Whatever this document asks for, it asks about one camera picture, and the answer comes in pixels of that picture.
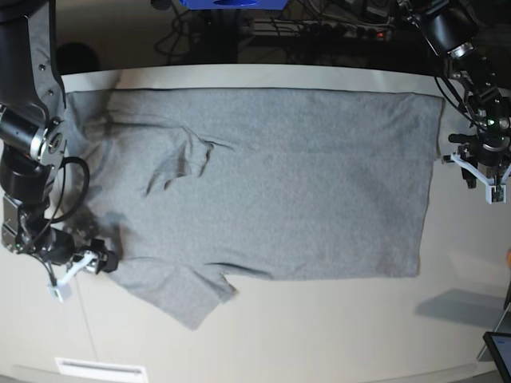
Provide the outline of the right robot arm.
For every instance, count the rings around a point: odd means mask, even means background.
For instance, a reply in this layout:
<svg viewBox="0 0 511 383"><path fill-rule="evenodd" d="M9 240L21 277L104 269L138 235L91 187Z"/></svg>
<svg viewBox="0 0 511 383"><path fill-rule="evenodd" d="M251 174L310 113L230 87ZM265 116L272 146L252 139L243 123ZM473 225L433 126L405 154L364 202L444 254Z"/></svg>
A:
<svg viewBox="0 0 511 383"><path fill-rule="evenodd" d="M52 267L66 265L110 273L119 259L104 241L79 247L73 236L54 228L71 218L89 189L87 163L66 156L65 87L56 62L56 6L53 1L1 3L1 187L4 191L2 245L38 260L50 277ZM76 164L84 175L77 202L62 216L45 217L57 175Z"/></svg>

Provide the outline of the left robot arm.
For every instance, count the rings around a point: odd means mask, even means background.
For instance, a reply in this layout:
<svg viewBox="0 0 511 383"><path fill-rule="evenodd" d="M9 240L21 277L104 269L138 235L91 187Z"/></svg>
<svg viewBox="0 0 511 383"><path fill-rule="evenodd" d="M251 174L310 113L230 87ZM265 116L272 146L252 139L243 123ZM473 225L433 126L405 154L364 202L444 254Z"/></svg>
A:
<svg viewBox="0 0 511 383"><path fill-rule="evenodd" d="M459 1L400 1L405 18L434 54L434 78L443 97L469 122L474 133L453 133L457 164L468 188L482 182L491 201L505 197L510 176L510 99L501 94L488 59L473 43L477 24Z"/></svg>

